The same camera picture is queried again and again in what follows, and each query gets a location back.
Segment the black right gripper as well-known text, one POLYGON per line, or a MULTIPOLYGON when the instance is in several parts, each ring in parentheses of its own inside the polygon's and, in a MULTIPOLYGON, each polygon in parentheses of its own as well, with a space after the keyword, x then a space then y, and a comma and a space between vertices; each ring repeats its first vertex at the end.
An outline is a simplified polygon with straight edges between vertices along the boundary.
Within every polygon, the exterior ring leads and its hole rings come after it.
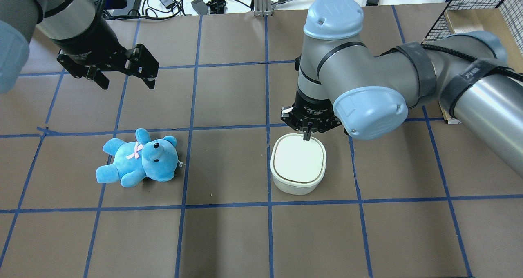
POLYGON ((329 99, 312 98, 298 87, 293 105, 282 107, 280 120, 291 129, 303 133, 306 142, 313 133, 324 133, 342 125, 329 99))

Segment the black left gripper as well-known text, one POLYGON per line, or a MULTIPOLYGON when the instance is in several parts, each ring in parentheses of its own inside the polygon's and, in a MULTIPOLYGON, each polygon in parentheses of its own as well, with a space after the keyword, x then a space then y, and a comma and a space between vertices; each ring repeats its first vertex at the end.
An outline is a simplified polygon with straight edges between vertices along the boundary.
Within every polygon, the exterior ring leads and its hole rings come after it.
POLYGON ((107 90, 110 80, 101 70, 118 70, 142 79, 149 89, 155 89, 159 62, 143 44, 130 50, 129 60, 127 49, 99 13, 84 32, 56 43, 62 51, 57 61, 74 78, 86 78, 107 90))

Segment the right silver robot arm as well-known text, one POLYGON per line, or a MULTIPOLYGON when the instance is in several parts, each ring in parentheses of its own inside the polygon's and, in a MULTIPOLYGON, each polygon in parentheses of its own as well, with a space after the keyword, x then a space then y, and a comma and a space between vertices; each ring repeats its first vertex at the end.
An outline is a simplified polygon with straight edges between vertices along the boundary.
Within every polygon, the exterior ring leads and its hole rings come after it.
POLYGON ((523 167, 522 75, 491 32, 409 42, 373 56, 353 0, 316 0, 303 27, 295 103, 280 118, 305 140, 344 126, 356 140, 398 128, 409 109, 437 100, 517 174, 523 167))

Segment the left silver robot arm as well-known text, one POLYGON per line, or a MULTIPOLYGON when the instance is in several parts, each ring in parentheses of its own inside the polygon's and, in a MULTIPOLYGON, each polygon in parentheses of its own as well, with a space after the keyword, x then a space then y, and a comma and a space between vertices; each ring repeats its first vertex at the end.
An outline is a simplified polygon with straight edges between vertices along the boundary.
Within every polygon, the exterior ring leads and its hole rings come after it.
POLYGON ((57 60, 73 77, 107 89, 103 72, 118 71, 154 89, 158 61, 142 44, 123 47, 107 23, 106 9, 125 5, 125 0, 1 0, 1 92, 14 87, 27 63, 35 29, 59 47, 57 60))

